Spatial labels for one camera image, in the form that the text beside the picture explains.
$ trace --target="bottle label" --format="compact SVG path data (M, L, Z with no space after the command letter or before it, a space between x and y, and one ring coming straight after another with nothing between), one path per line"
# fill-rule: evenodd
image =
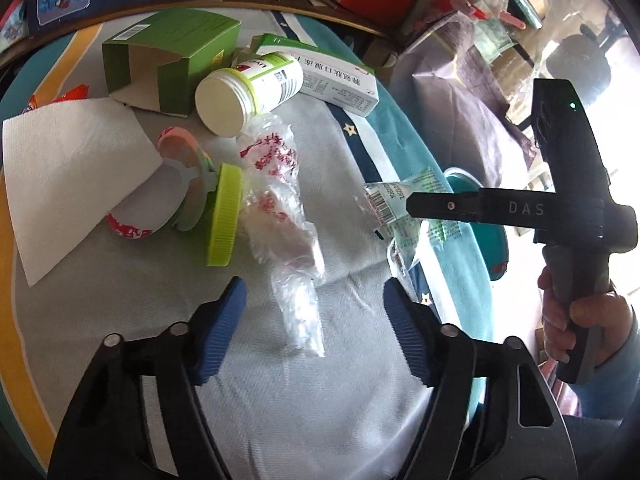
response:
M265 54L233 67L251 85L250 91L259 114L271 112L302 88L302 70L298 62L279 54Z

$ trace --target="green box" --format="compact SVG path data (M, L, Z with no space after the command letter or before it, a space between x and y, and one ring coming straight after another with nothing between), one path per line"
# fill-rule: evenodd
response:
M197 9L168 9L102 44L109 95L137 108L187 117L198 83L230 66L240 22Z

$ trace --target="blue rubber gripper pad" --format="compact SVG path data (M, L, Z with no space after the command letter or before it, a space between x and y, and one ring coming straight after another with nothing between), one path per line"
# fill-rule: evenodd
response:
M383 300L386 316L394 329L411 374L427 383L430 366L427 362L426 345L407 309L406 302L411 300L398 280L391 279L385 283Z
M202 304L191 317L190 327L194 325L197 334L197 364L190 370L195 386L206 384L220 370L245 304L246 285L241 278L233 278L219 300Z

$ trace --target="white plastic bottle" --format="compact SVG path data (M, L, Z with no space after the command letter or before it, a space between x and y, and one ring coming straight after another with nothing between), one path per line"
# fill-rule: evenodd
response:
M271 52L209 74L196 89L196 110L213 133L233 137L254 115L297 94L303 79L295 57Z

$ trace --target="yellow stripe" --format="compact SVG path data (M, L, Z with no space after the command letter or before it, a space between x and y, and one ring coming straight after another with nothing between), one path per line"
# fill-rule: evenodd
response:
M102 24L76 32L55 65L34 92L36 103L43 106L58 97L68 76L98 37ZM47 470L55 432L38 396L29 372L26 353L14 312L14 231L9 205L0 173L0 378L2 389L24 436L44 470Z
M102 24L99 23L93 27L79 30L74 34L65 51L33 93L38 106L48 105L58 97L66 78L82 59L82 56L92 45L95 38L98 37L101 29Z
M0 376L14 416L24 431L36 458L46 470L56 436L44 413L27 369L15 319L12 288L14 276L14 231L9 204L0 173Z

